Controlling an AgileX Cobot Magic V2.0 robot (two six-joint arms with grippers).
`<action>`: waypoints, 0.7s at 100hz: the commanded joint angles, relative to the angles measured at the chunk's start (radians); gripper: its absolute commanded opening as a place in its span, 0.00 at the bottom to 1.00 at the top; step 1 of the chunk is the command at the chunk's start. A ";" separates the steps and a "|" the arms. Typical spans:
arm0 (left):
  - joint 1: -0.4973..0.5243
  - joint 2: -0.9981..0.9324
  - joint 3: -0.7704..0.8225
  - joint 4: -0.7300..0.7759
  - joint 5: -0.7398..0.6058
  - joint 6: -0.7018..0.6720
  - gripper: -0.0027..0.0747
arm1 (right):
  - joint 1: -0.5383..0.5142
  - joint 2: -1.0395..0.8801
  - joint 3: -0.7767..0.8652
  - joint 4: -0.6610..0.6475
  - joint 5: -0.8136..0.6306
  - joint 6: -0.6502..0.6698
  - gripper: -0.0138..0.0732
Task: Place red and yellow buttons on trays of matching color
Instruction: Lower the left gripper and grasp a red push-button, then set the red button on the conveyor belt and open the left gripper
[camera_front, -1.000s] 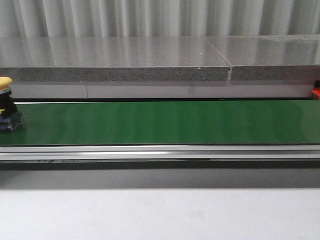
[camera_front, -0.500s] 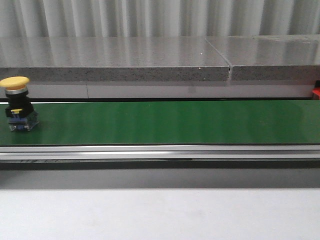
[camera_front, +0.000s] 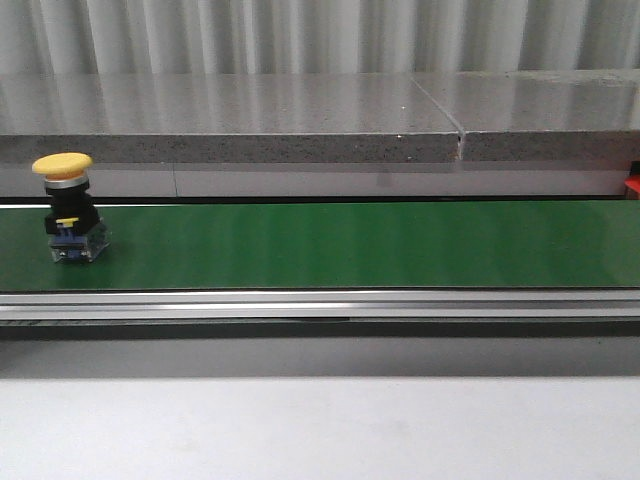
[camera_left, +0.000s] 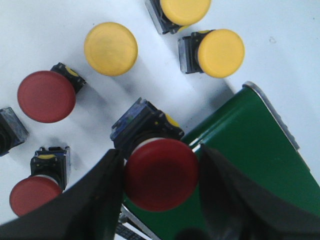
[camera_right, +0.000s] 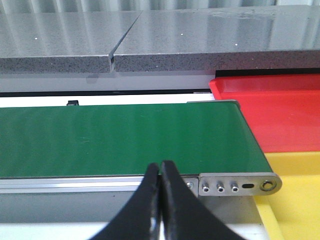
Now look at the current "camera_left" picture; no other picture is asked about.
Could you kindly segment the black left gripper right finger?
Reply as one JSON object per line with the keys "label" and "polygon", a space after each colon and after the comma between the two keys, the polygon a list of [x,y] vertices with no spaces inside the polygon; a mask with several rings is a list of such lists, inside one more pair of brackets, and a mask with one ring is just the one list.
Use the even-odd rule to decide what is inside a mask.
{"label": "black left gripper right finger", "polygon": [[199,197],[212,240],[318,240],[320,218],[251,180],[219,151],[200,147]]}

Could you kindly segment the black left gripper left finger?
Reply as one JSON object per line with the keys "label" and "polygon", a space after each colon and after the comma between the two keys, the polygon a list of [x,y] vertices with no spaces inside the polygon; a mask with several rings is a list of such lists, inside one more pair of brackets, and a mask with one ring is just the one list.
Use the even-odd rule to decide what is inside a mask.
{"label": "black left gripper left finger", "polygon": [[77,183],[0,227],[2,240],[112,240],[123,202],[124,158],[110,149]]}

